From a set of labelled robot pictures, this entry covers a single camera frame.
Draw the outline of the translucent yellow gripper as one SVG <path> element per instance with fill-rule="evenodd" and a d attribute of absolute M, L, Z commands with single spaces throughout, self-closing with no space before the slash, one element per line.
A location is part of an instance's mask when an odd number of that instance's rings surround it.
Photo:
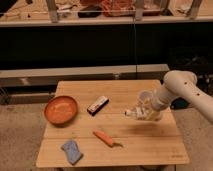
<path fill-rule="evenodd" d="M 136 118 L 145 121 L 159 121 L 162 119 L 162 114 L 152 108 L 151 100 L 145 98 L 135 107 Z"/>

